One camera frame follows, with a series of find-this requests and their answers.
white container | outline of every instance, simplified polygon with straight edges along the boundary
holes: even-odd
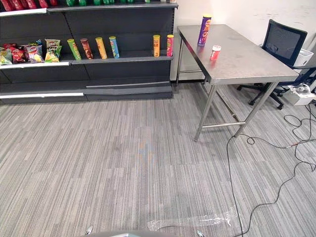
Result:
[[[284,94],[284,97],[294,106],[308,105],[312,100],[316,100],[316,95],[313,93],[297,93],[297,91],[292,89],[292,85],[288,87],[290,90]]]
[[[294,67],[305,66],[308,63],[308,61],[312,58],[313,55],[314,55],[313,52],[310,52],[306,49],[301,49],[294,63]],[[298,69],[295,69],[295,71],[297,73],[301,72],[301,70],[298,70]]]

white shelf label strip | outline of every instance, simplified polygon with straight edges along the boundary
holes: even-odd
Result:
[[[2,65],[1,69],[14,69],[14,68],[36,68],[36,67],[59,67],[59,66],[69,66],[69,62],[59,62],[59,63],[18,63],[11,65]]]
[[[18,16],[18,15],[32,15],[32,14],[46,14],[47,8],[28,9],[20,11],[5,11],[0,12],[0,17],[5,16]]]
[[[0,99],[16,98],[44,98],[44,97],[64,97],[64,96],[83,96],[83,93],[48,93],[48,94],[24,94],[24,95],[0,95]]]

chair base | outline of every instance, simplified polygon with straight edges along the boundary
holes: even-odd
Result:
[[[251,101],[249,101],[249,105],[254,105],[256,103],[256,100],[260,98],[268,89],[270,83],[267,83],[265,85],[260,85],[259,83],[256,83],[255,85],[240,85],[237,87],[237,90],[241,90],[242,88],[248,88],[248,89],[254,89],[259,90],[259,94],[253,98]],[[282,97],[283,93],[288,91],[287,89],[275,89],[271,94],[270,97],[274,99],[276,102],[279,103],[279,106],[277,107],[279,110],[283,109],[284,104],[280,101],[278,97]]]

purple chip can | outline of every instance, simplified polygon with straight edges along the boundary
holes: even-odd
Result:
[[[211,26],[211,19],[212,19],[211,15],[203,15],[201,30],[199,32],[198,41],[197,41],[198,46],[204,46],[206,43],[208,31]]]

gray carpet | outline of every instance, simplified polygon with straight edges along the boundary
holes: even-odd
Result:
[[[244,119],[254,92],[234,86],[222,92]],[[208,122],[233,121],[215,97]],[[205,237],[239,234],[226,157],[237,127],[204,130],[193,142],[205,101],[200,85],[180,84],[170,100],[1,106],[1,236],[79,237],[90,225],[93,233],[147,230],[150,221],[177,226],[160,229],[175,236],[195,237],[197,229]],[[308,117],[304,107],[279,111],[268,99],[244,133],[292,144],[297,139],[285,114]],[[308,123],[299,130],[307,137]],[[251,146],[244,137],[232,141],[244,230],[251,209],[274,201],[293,175],[293,153]],[[301,145],[298,156],[315,162],[315,143]],[[279,202],[255,212],[245,236],[315,236],[315,174],[299,166]]]

